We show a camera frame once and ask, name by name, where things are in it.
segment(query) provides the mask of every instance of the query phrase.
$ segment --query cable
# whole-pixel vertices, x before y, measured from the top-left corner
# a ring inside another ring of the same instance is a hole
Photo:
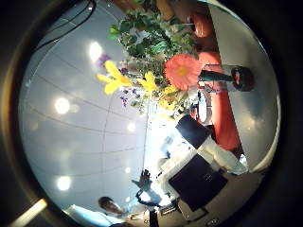
[[[77,29],[79,26],[81,26],[82,24],[84,24],[91,16],[92,14],[94,13],[95,9],[96,9],[96,6],[97,6],[97,3],[95,0],[88,0],[89,2],[91,2],[93,4],[93,7],[92,7],[92,10],[91,12],[88,14],[88,16],[83,20],[81,21],[79,24],[77,24],[76,26],[74,26],[73,28],[69,29],[68,31],[64,32],[62,35],[54,38],[54,39],[51,39],[47,42],[45,42],[44,44],[41,44],[39,45],[35,50],[34,50],[34,53],[36,51],[38,51],[39,49],[41,49],[42,47],[48,45],[48,44],[51,44],[51,43],[55,43],[57,42],[59,39],[61,39],[62,37],[64,37],[65,35],[69,34],[70,32],[72,32],[73,30]]]
[[[86,4],[86,6],[85,6],[80,12],[78,12],[74,17],[72,17],[70,20],[67,20],[67,22],[65,22],[65,23],[63,23],[63,24],[61,24],[61,25],[59,25],[59,26],[56,26],[56,27],[54,27],[54,28],[51,29],[51,30],[48,30],[48,31],[46,32],[45,35],[47,35],[48,33],[52,32],[52,31],[54,31],[54,30],[57,30],[58,28],[60,28],[60,27],[62,27],[62,26],[67,25],[67,24],[70,23],[70,22],[72,22],[76,17],[78,17],[80,14],[82,14],[82,13],[88,8],[89,4],[90,4],[90,2],[88,1],[88,3]]]

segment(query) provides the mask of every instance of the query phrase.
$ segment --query ceiling light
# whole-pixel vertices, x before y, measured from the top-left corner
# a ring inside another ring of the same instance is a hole
[[[135,123],[130,123],[130,124],[127,126],[127,129],[128,129],[130,132],[134,132],[134,131],[135,131]]]
[[[57,180],[57,186],[61,191],[66,191],[69,189],[71,184],[70,177],[62,176]]]
[[[132,170],[132,169],[131,169],[131,168],[129,168],[129,167],[126,167],[126,168],[125,168],[125,172],[126,172],[126,173],[130,173],[130,172],[131,172],[131,170]]]
[[[102,47],[97,42],[92,42],[89,47],[89,56],[93,62],[96,62],[97,59],[102,54]]]
[[[55,109],[58,114],[66,114],[69,111],[70,104],[69,101],[64,98],[60,97],[55,102]]]

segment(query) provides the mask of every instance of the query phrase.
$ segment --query flower bouquet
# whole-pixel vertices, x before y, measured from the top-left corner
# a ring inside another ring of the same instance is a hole
[[[106,94],[122,88],[132,98],[121,97],[123,105],[144,113],[148,101],[174,116],[180,108],[189,107],[202,70],[195,51],[192,33],[177,18],[165,20],[154,11],[137,9],[110,27],[109,38],[118,40],[126,49],[126,59],[116,66],[108,56],[100,58],[109,73],[98,74],[106,82]]]

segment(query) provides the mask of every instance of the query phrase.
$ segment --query orange gerbera daisy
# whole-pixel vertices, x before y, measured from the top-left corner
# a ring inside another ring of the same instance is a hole
[[[189,54],[174,55],[165,63],[165,76],[170,84],[186,90],[198,82],[202,65]]]

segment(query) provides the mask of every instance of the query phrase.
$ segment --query white ceiling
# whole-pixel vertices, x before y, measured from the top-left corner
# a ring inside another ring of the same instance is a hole
[[[84,6],[70,9],[53,27]],[[90,45],[97,42],[114,61],[123,59],[122,47],[107,39],[116,17],[122,18],[123,13],[99,1],[83,26],[36,52],[25,75],[19,114],[27,158],[41,186],[62,209],[76,204],[98,210],[101,196],[124,204],[138,190],[131,179],[138,179],[143,168],[147,116],[123,107],[120,92],[112,96],[103,93],[96,73],[105,73],[104,69],[89,56]],[[44,41],[73,26],[68,23]],[[66,114],[55,110],[59,97],[70,103]],[[135,123],[134,132],[127,128],[130,123]],[[130,173],[125,172],[126,167],[131,168]],[[57,186],[61,176],[71,178],[67,191]]]

